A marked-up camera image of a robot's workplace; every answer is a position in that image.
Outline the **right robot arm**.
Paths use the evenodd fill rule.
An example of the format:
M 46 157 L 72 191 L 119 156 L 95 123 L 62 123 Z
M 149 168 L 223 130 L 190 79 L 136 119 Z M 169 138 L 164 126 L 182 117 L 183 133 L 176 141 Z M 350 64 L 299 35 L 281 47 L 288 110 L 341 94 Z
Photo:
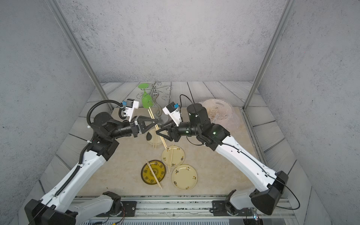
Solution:
M 199 103 L 187 107 L 189 122 L 184 122 L 181 108 L 174 102 L 162 109 L 172 121 L 163 125 L 157 135 L 178 142 L 181 137 L 196 137 L 203 145 L 233 163 L 255 186 L 254 189 L 231 192 L 228 213 L 234 209 L 256 208 L 271 215 L 287 186 L 288 175 L 274 171 L 248 153 L 223 126 L 212 123 L 207 110 Z

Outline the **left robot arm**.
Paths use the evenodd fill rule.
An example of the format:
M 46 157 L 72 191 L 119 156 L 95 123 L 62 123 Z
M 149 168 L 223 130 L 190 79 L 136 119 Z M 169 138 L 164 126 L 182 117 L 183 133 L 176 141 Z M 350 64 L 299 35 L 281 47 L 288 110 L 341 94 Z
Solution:
M 93 137 L 80 153 L 73 169 L 39 200 L 31 199 L 24 207 L 31 225 L 79 225 L 100 214 L 111 214 L 121 205 L 121 197 L 112 192 L 71 207 L 71 203 L 92 175 L 114 154 L 121 137 L 137 137 L 158 123 L 157 119 L 136 116 L 132 121 L 117 121 L 101 112 L 89 121 Z

